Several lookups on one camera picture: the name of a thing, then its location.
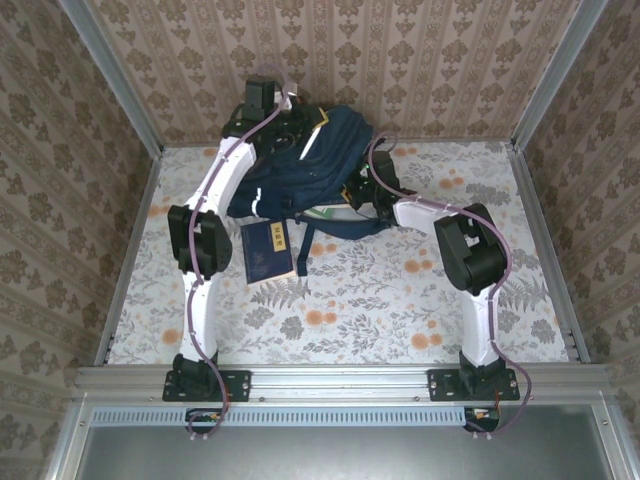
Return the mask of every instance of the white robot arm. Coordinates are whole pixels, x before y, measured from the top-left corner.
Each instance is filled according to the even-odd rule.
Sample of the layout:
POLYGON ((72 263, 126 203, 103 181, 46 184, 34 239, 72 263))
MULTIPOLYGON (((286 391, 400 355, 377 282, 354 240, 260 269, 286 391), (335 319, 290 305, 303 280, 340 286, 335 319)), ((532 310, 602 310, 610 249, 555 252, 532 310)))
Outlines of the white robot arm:
MULTIPOLYGON (((209 190, 210 193, 199 211, 202 213, 213 212, 220 219, 226 217, 227 208, 229 207, 229 202, 231 202, 233 194, 244 175, 256 161, 255 149, 253 145, 248 143, 241 143, 228 158, 225 157, 225 153, 229 151, 231 146, 237 141, 238 138, 229 137, 220 142, 220 148, 216 158, 198 189, 191 198, 187 200, 186 207, 191 210, 197 207, 198 200, 204 192, 207 182, 211 176, 215 174, 213 184, 209 190)), ((180 353, 187 360, 194 362, 201 360, 200 355, 193 346, 194 339, 199 342, 201 349, 209 358, 213 358, 218 351, 213 311, 221 277, 221 272, 214 273, 209 279, 205 279, 204 284, 200 285, 196 290, 191 306, 193 331, 195 335, 191 335, 189 329, 186 310, 188 306, 187 302, 185 302, 184 328, 180 353)), ((184 282, 185 298, 187 298, 193 288, 193 284, 196 282, 196 275, 190 271, 183 271, 182 280, 184 282)))
MULTIPOLYGON (((401 227, 415 228, 431 235, 435 234, 435 222, 451 215, 409 198, 398 200, 393 206, 393 212, 401 227)), ((463 321, 462 354, 475 367, 489 365, 498 360, 498 354, 491 347, 489 334, 487 297, 492 287, 493 285, 482 289, 477 296, 466 290, 458 291, 463 321)), ((494 295, 494 319, 497 318, 498 294, 499 291, 494 295)))

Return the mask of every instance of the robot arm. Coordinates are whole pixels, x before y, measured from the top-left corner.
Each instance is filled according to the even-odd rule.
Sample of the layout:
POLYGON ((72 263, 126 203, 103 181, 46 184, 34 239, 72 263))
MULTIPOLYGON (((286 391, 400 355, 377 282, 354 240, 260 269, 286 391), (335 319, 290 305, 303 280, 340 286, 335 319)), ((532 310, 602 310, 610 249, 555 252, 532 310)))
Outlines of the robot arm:
POLYGON ((184 328, 180 346, 180 354, 182 354, 183 358, 194 362, 200 360, 200 355, 193 346, 194 340, 199 342, 201 349, 209 358, 213 358, 218 351, 215 338, 215 322, 212 315, 218 285, 222 276, 221 272, 228 264, 228 260, 225 262, 224 258, 220 258, 224 253, 220 250, 227 251, 228 259, 231 256, 231 244, 226 236, 222 220, 226 217, 229 202, 231 202, 231 198, 240 181, 256 161, 255 149, 249 143, 239 144, 228 158, 225 157, 225 153, 237 141, 238 138, 228 137, 220 142, 218 154, 198 189, 189 198, 185 206, 174 206, 169 211, 169 226, 174 226, 171 229, 174 256, 180 263, 185 298, 187 298, 196 282, 196 275, 192 271, 193 268, 190 268, 192 265, 188 249, 188 237, 186 236, 188 233, 188 221, 191 212, 198 206, 198 200, 204 192, 209 179, 215 175, 209 190, 210 193, 199 208, 201 214, 198 215, 200 218, 197 220, 199 232, 197 231, 198 227, 196 227, 196 249, 198 250, 199 259, 203 260, 203 264, 200 267, 204 276, 204 284, 200 285, 196 290, 191 306, 195 335, 191 334, 189 328, 187 320, 188 306, 185 302, 184 328), (181 240, 176 238, 174 241, 173 237, 177 236, 174 232, 178 229, 182 234, 182 238, 181 240), (207 252, 208 248, 215 249, 215 251, 207 252))
MULTIPOLYGON (((456 215, 452 215, 451 213, 445 212, 441 209, 427 206, 424 203, 419 203, 409 198, 398 200, 393 206, 393 212, 398 225, 414 228, 427 234, 439 233, 441 231, 440 226, 442 225, 443 220, 449 225, 455 225, 454 221, 456 215)), ((444 256, 451 249, 447 249, 446 247, 443 248, 442 242, 446 240, 442 240, 441 235, 438 235, 438 241, 440 242, 441 254, 444 256)), ((465 242, 464 246, 469 247, 466 240, 463 241, 465 242)), ((477 245, 478 248, 481 248, 480 241, 477 245)), ((462 255, 469 253, 471 253, 470 248, 468 250, 463 249, 462 255)), ((499 258, 496 258, 496 260, 499 263, 502 263, 499 258)), ((451 264, 447 266, 445 263, 445 270, 447 271, 448 276, 453 274, 453 268, 455 267, 452 267, 451 264)), ((498 355, 493 348, 491 348, 491 337, 489 333, 490 307, 487 297, 495 282, 500 280, 500 277, 502 276, 499 268, 494 275, 495 276, 493 278, 495 279, 493 282, 484 286, 477 295, 474 295, 468 287, 460 288, 466 287, 464 284, 462 286, 455 285, 459 291, 459 301, 462 308, 462 355, 474 367, 490 365, 498 360, 498 355)), ((498 294, 499 292, 496 292, 494 300, 497 300, 498 294)), ((497 301, 493 302, 492 308, 494 309, 493 318, 495 319, 497 318, 497 301)))

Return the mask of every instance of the metal frame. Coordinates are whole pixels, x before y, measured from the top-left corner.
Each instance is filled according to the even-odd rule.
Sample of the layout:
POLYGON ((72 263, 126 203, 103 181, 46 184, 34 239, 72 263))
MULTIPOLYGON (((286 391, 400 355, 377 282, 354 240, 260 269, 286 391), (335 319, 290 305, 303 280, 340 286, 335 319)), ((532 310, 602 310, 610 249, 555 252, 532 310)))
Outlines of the metal frame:
POLYGON ((107 362, 109 356, 109 349, 111 348, 111 342, 118 328, 118 322, 120 321, 120 314, 122 313, 122 307, 127 296, 127 289, 129 288, 129 281, 133 273, 133 267, 136 263, 136 257, 138 256, 138 249, 140 248, 140 242, 142 240, 142 233, 144 232, 144 225, 147 222, 147 216, 149 209, 151 208, 151 201, 153 200, 153 194, 158 184, 160 177, 160 169, 162 164, 160 160, 152 160, 151 169, 149 170, 149 176, 147 177, 147 184, 140 200, 140 207, 136 216, 136 221, 133 224, 131 231, 131 237, 129 238, 129 246, 122 262, 122 269, 120 270, 120 276, 118 277, 118 283, 111 299, 111 306, 107 313, 107 320, 102 330, 102 337, 100 338, 100 345, 96 352, 96 357, 93 362, 94 365, 103 365, 107 362))
POLYGON ((542 208, 540 207, 540 202, 538 202, 533 180, 522 150, 516 147, 509 153, 509 160, 516 185, 518 186, 518 192, 520 193, 520 199, 522 200, 522 208, 527 216, 531 236, 536 245, 540 266, 549 287, 549 296, 551 297, 553 308, 556 311, 558 320, 570 329, 578 352, 578 358, 581 362, 589 363, 591 359, 587 351, 587 344, 584 341, 578 319, 573 310, 569 290, 567 290, 567 284, 562 276, 560 263, 553 248, 551 235, 542 214, 542 208))
POLYGON ((62 8, 80 34, 91 57, 107 80, 111 91, 118 99, 138 137, 154 160, 161 155, 162 136, 147 116, 142 103, 127 79, 124 69, 116 60, 109 42, 93 17, 87 2, 83 0, 60 0, 62 8))
MULTIPOLYGON (((243 410, 336 407, 402 409, 438 406, 485 406, 486 402, 447 402, 429 399, 426 371, 454 368, 455 365, 412 366, 241 366, 252 371, 251 398, 243 410)), ((530 405, 590 405, 599 425, 609 466, 615 479, 638 478, 637 463, 621 416, 614 405, 614 392, 606 367, 577 363, 527 364, 533 381, 530 405)), ((72 394, 54 458, 49 480, 75 478, 85 448, 94 410, 102 407, 219 408, 220 403, 171 403, 162 401, 162 388, 168 366, 104 366, 83 368, 72 394)), ((518 374, 524 385, 524 378, 518 374)))
POLYGON ((606 5, 607 0, 585 0, 578 5, 567 31, 511 136, 516 147, 526 147, 533 136, 606 5))
MULTIPOLYGON (((189 407, 94 407, 91 427, 187 427, 189 407)), ((235 404, 225 427, 463 427, 464 407, 247 407, 235 404)), ((194 427, 210 427, 194 419, 194 427)))

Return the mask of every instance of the backpack strap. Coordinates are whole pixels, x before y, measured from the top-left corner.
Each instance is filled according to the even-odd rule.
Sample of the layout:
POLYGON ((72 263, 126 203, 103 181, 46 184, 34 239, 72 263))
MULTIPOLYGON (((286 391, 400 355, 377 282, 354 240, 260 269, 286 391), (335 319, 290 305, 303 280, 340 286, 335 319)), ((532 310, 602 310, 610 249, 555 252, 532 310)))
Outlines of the backpack strap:
POLYGON ((300 247, 300 254, 296 261, 299 277, 307 276, 307 259, 313 242, 313 235, 316 230, 327 233, 334 237, 344 238, 346 240, 359 240, 369 235, 375 235, 391 226, 389 222, 382 221, 379 218, 363 221, 340 221, 340 220, 323 220, 321 218, 308 217, 306 215, 296 215, 297 224, 304 222, 307 229, 304 233, 304 240, 300 247))
POLYGON ((322 218, 308 217, 306 215, 296 215, 296 223, 304 222, 321 232, 331 236, 344 238, 345 240, 360 240, 361 238, 375 235, 391 226, 390 223, 372 218, 370 220, 341 221, 324 220, 322 218))
POLYGON ((307 225, 307 229, 304 231, 304 240, 302 240, 300 253, 296 260, 296 271, 299 277, 307 276, 307 259, 309 258, 309 251, 311 250, 311 242, 313 242, 314 233, 316 233, 315 227, 307 225))

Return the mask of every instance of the floor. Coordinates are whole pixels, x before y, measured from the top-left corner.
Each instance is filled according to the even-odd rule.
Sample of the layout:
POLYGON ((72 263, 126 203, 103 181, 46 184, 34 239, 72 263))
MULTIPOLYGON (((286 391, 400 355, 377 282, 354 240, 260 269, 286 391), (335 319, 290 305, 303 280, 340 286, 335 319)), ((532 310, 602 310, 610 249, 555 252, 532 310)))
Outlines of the floor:
MULTIPOLYGON (((515 360, 567 361, 511 172, 507 144, 411 143, 392 152, 404 187, 444 203, 484 203, 511 243, 515 267, 498 314, 499 344, 515 360)), ((183 289, 166 213, 200 183, 214 148, 166 149, 144 228, 112 364, 169 364, 179 350, 183 289)), ((218 302, 222 364, 457 362, 461 313, 433 236, 394 228, 360 241, 317 233, 309 276, 247 286, 239 225, 218 302)), ((304 227, 288 222, 294 256, 304 227)))

